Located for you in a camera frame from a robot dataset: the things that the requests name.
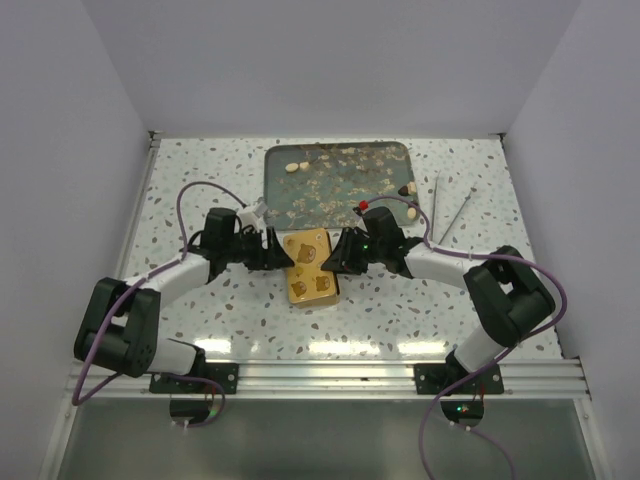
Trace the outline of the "gold metal tin box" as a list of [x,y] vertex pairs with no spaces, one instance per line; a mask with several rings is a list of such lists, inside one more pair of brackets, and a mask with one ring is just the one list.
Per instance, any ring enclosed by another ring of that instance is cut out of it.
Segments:
[[340,300],[340,294],[337,290],[332,291],[315,291],[307,290],[305,292],[289,291],[289,302],[297,308],[316,308],[335,305]]

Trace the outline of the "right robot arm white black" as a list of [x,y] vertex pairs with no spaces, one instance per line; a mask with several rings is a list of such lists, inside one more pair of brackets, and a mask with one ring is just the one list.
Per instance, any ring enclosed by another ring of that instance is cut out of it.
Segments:
[[324,271],[361,275],[379,263],[393,274],[460,287],[469,294],[480,326],[447,355],[443,366],[424,375],[438,392],[447,387],[470,391],[490,362],[524,340],[556,308],[533,264],[513,247],[479,255],[445,251],[407,237],[386,207],[370,209],[361,218],[360,227],[342,230],[322,264]]

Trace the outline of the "silver metal tongs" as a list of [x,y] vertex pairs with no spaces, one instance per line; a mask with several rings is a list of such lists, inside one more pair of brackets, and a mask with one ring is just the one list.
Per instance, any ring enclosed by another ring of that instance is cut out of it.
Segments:
[[441,245],[450,236],[462,214],[471,205],[476,184],[470,175],[438,172],[432,187],[431,231],[432,245]]

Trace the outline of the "silver metal tin lid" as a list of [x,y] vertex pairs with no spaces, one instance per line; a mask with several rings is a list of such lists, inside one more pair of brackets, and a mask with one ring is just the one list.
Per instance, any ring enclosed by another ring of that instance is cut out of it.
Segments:
[[286,286],[290,290],[339,292],[337,276],[322,271],[321,266],[332,253],[329,232],[324,228],[300,231],[283,238],[283,248],[294,261],[292,268],[285,270]]

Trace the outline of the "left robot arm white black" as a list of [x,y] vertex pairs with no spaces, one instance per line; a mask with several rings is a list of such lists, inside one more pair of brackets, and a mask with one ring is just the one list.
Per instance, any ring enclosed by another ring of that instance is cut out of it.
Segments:
[[74,343],[83,371],[92,365],[132,378],[172,374],[185,392],[201,390],[208,379],[204,351],[159,336],[161,311],[224,273],[230,264],[249,271],[291,267],[275,229],[264,221],[267,206],[257,202],[236,212],[213,208],[195,244],[145,275],[103,278],[94,287]]

